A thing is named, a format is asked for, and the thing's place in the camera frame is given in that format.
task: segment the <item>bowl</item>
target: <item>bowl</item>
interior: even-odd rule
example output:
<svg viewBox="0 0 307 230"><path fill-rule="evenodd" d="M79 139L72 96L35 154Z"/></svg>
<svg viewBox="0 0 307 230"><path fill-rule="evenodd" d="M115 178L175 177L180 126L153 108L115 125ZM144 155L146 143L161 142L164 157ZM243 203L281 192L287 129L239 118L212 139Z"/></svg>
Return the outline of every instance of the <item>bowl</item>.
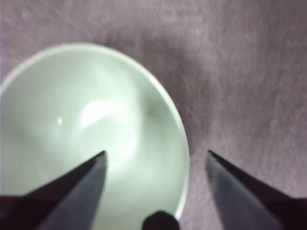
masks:
<svg viewBox="0 0 307 230"><path fill-rule="evenodd" d="M1 86L1 194L23 195L107 151L94 230L141 229L163 210L179 218L189 149L179 113L157 79L113 49L49 48Z"/></svg>

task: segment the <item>bowl rim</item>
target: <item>bowl rim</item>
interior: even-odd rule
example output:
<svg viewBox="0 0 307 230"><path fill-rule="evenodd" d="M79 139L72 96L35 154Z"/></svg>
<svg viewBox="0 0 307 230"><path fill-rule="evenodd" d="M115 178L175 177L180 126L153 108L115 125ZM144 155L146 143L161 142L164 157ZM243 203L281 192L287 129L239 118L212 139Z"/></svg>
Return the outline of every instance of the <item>bowl rim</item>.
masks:
<svg viewBox="0 0 307 230"><path fill-rule="evenodd" d="M99 51L104 54L108 54L114 58L118 58L132 67L134 67L137 71L139 71L143 76L147 78L147 80L157 89L157 91L160 93L161 97L165 100L167 106L170 109L170 112L172 113L172 116L175 119L176 126L178 128L179 134L182 138L183 145L186 148L186 160L185 160L185 178L184 178L184 184L181 191L181 198L178 202L177 209L175 212L175 217L179 219L181 217L186 199L188 194L188 188L189 188L189 145L188 145L188 139L187 135L181 120L181 117L179 115L179 112L167 93L166 89L162 86L162 84L158 81L158 79L149 71L147 70L142 64L140 64L138 61L134 60L133 58L129 57L126 54L123 54L113 48L98 45L98 44L92 44L92 43L64 43L61 45L51 46L49 48L45 48L41 51L38 51L37 53L31 55L30 57L26 58L24 61L22 61L17 67L15 67L7 77L4 78L4 80L1 83L0 88L0 99L4 95L7 88L14 82L14 80L27 68L31 67L35 63L39 62L40 60L47 58L49 56L60 54L67 51L72 50L87 50L87 51Z"/></svg>

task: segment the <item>ceramic bowl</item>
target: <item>ceramic bowl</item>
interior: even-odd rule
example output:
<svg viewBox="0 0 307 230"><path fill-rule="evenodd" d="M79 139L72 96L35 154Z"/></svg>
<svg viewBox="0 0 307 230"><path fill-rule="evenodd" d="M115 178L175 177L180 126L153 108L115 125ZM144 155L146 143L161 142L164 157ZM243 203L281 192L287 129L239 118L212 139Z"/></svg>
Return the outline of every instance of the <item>ceramic bowl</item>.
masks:
<svg viewBox="0 0 307 230"><path fill-rule="evenodd" d="M94 230L141 229L158 210L180 217L187 137L171 98L143 66L107 47L70 44L38 53L5 78L2 195L23 195L101 150L108 169Z"/></svg>

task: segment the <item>gray fabric surface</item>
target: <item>gray fabric surface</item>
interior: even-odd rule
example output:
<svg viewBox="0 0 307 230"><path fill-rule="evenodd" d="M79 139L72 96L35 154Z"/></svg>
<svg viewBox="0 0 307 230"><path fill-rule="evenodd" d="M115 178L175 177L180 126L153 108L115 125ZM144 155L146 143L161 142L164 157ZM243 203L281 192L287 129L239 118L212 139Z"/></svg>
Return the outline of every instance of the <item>gray fabric surface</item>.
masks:
<svg viewBox="0 0 307 230"><path fill-rule="evenodd" d="M148 68L190 145L183 230L220 230L207 149L307 196L307 1L3 0L1 71L66 42L113 47Z"/></svg>

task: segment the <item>black object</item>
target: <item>black object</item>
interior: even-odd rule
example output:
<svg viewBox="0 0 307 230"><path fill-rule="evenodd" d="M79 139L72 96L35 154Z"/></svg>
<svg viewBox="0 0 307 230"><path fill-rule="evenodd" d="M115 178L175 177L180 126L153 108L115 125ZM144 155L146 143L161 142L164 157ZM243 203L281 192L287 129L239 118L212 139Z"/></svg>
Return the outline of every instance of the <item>black object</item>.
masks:
<svg viewBox="0 0 307 230"><path fill-rule="evenodd" d="M0 196L0 229L90 229L106 175L101 152L24 196Z"/></svg>
<svg viewBox="0 0 307 230"><path fill-rule="evenodd" d="M307 199L294 199L209 151L207 173L225 230L306 230Z"/></svg>
<svg viewBox="0 0 307 230"><path fill-rule="evenodd" d="M172 215L158 211L145 219L142 230L179 230L179 224Z"/></svg>

